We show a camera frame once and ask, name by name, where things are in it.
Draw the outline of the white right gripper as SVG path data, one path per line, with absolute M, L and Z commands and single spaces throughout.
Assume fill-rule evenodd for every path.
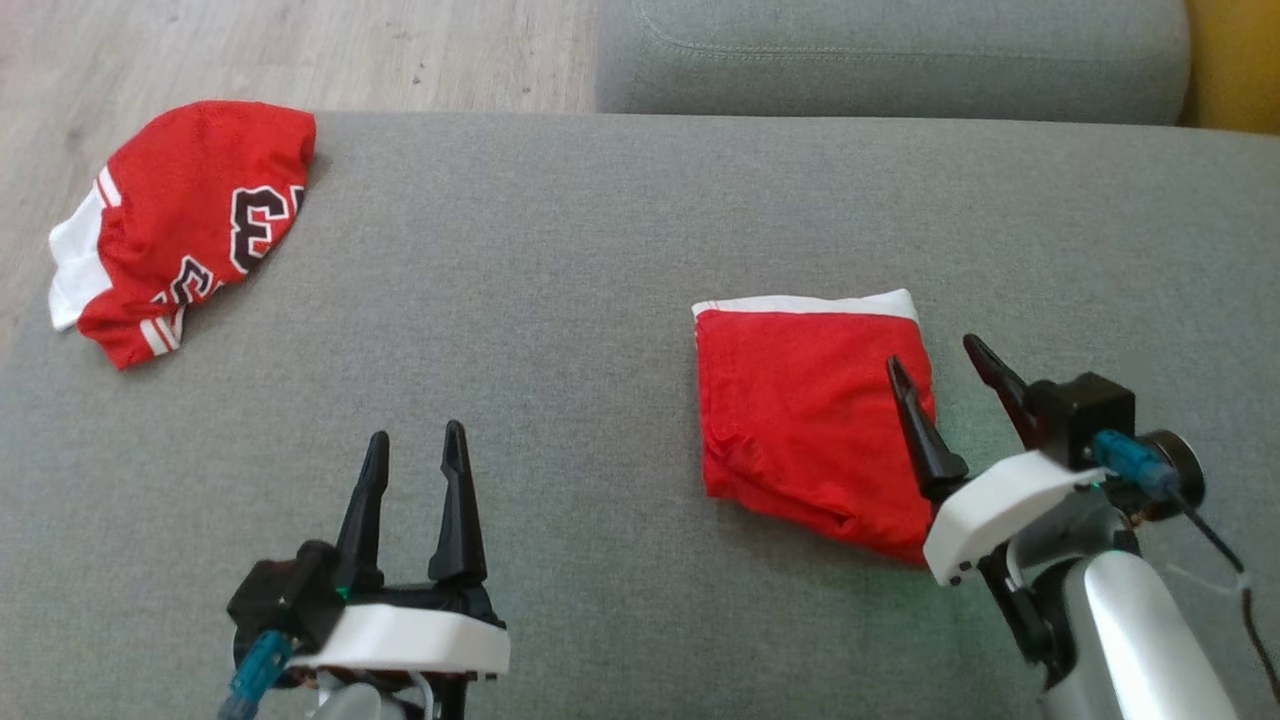
M 963 347 L 1025 450 L 1044 442 L 1030 387 L 978 334 Z M 887 361 L 920 496 L 941 503 L 924 551 L 937 582 L 978 579 L 1023 659 L 1048 691 L 1117 691 L 1124 678 L 1124 583 L 1134 566 L 1140 495 L 1102 469 L 1071 471 L 1041 451 L 969 466 L 942 438 L 900 357 Z

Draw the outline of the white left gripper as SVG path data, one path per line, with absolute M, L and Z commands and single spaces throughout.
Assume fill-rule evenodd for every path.
M 445 501 L 428 565 L 428 578 L 436 584 L 383 587 L 378 560 L 389 460 L 390 437 L 378 430 L 370 437 L 335 543 L 335 587 L 346 609 L 320 650 L 296 655 L 296 678 L 323 671 L 381 674 L 393 682 L 410 673 L 472 680 L 506 675 L 511 638 L 483 584 L 486 553 L 463 424 L 445 424 Z

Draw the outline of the red shorts white waistband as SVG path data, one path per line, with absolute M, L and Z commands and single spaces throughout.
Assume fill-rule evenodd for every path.
M 923 565 L 931 506 L 887 368 L 902 363 L 934 419 L 911 295 L 756 296 L 699 302 L 692 315 L 707 493 Z

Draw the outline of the red white numbered jersey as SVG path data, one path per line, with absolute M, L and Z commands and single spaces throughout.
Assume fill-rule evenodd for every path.
M 305 201 L 314 114 L 204 100 L 152 119 L 47 237 L 47 314 L 125 370 L 178 350 L 187 311 L 238 284 Z

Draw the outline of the large grey sofa seat cushion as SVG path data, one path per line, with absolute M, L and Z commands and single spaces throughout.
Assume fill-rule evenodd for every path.
M 1202 461 L 1280 664 L 1280 138 L 1012 120 L 324 114 L 285 242 L 115 372 L 37 293 L 0 366 L 0 720 L 214 720 L 227 601 L 334 538 L 390 434 L 420 582 L 463 423 L 511 671 L 467 720 L 1023 720 L 983 585 L 708 498 L 691 307 L 908 290 L 940 427 L 1020 445 L 966 357 L 1097 372 Z

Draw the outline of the small grey sofa seat cushion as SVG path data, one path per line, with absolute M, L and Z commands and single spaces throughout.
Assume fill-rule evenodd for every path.
M 599 111 L 1171 126 L 1184 0 L 602 0 Z

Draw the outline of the yellow sofa back cushion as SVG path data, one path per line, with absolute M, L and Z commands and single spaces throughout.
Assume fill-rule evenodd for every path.
M 1280 136 L 1280 0 L 1185 0 L 1185 126 Z

